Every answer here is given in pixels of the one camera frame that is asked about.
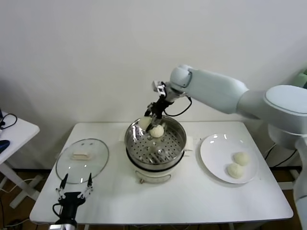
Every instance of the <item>glass lid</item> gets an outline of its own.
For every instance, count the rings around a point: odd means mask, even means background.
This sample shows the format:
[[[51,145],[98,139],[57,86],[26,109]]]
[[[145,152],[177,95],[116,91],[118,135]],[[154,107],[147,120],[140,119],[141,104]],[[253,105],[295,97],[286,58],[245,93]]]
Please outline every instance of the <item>glass lid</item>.
[[[96,177],[106,166],[108,158],[109,149],[101,140],[79,140],[60,154],[56,172],[61,180],[68,173],[69,184],[81,184],[88,181],[90,174],[92,178]]]

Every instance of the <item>steamed bun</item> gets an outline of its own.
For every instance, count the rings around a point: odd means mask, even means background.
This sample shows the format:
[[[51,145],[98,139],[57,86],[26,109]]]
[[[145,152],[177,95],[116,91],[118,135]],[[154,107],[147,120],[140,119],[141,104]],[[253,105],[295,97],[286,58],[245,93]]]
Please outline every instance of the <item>steamed bun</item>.
[[[237,163],[232,163],[227,166],[227,172],[231,177],[239,179],[243,176],[244,169],[241,165]]]
[[[250,162],[249,155],[246,152],[237,152],[234,155],[234,160],[241,166],[246,166]]]
[[[163,136],[164,128],[161,125],[157,125],[156,127],[153,127],[151,130],[149,130],[149,133],[153,138],[159,138]]]
[[[139,120],[139,126],[141,127],[141,129],[146,130],[151,121],[152,121],[151,117],[144,116]]]

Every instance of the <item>white plate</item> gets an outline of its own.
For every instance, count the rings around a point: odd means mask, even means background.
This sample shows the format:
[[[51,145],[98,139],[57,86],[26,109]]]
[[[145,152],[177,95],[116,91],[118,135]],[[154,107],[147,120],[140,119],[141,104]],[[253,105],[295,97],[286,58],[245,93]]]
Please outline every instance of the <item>white plate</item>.
[[[234,163],[233,156],[237,152],[246,152],[250,157],[250,163],[244,166],[244,175],[239,179],[231,177],[226,170],[229,164]],[[258,159],[253,150],[229,134],[207,137],[201,144],[201,159],[213,175],[233,184],[252,180],[258,171]]]

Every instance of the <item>robotic arm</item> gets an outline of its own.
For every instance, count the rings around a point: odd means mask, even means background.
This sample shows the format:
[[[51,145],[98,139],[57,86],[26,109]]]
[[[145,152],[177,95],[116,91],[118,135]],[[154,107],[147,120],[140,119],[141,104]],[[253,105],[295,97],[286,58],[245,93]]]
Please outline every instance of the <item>robotic arm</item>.
[[[159,100],[151,103],[145,113],[153,117],[147,131],[159,124],[162,112],[176,99],[189,96],[226,114],[262,119],[269,124],[269,135],[276,144],[297,149],[303,170],[296,181],[294,197],[303,229],[307,229],[306,89],[279,85],[266,92],[253,92],[239,80],[180,65],[172,71],[169,82],[154,81],[153,90],[159,93]]]
[[[86,189],[83,192],[64,192],[68,174],[61,181],[59,188],[56,189],[59,198],[58,203],[54,204],[52,210],[59,219],[49,226],[49,230],[75,230],[77,222],[75,220],[77,209],[85,203],[87,197],[93,191],[92,174],[90,174]],[[60,212],[56,212],[55,207],[60,206]]]

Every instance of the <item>white robotic arm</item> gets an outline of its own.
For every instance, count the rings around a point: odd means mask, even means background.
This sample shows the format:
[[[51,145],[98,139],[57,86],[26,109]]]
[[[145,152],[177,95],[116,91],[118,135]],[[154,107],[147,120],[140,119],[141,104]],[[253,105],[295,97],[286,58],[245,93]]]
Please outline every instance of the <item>white robotic arm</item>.
[[[307,230],[307,90],[279,85],[266,92],[250,91],[239,80],[206,70],[181,65],[175,68],[170,82],[154,82],[160,98],[148,107],[154,126],[162,112],[184,95],[226,114],[241,114],[262,119],[269,124],[269,135],[278,145],[297,149],[303,170],[294,188],[295,201],[303,229]]]

